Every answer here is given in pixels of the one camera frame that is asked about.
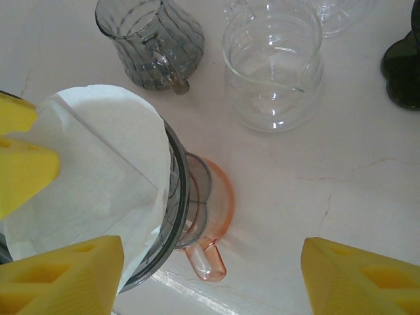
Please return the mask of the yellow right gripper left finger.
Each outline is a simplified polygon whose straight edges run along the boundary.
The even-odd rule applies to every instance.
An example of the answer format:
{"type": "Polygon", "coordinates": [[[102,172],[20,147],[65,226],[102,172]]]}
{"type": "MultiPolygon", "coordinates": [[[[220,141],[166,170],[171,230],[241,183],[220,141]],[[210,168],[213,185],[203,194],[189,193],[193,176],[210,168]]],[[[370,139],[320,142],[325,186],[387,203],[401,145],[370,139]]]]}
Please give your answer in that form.
{"type": "Polygon", "coordinates": [[[111,314],[124,263],[101,236],[1,265],[2,314],[111,314]]]}

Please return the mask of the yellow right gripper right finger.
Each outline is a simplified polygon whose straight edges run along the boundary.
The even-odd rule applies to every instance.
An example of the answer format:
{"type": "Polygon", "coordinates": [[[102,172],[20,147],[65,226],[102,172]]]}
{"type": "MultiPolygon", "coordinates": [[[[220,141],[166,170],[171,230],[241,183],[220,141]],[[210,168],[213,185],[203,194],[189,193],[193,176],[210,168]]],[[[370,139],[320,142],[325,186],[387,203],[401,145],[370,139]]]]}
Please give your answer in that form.
{"type": "Polygon", "coordinates": [[[419,267],[307,238],[301,271],[313,314],[418,314],[419,267]]]}

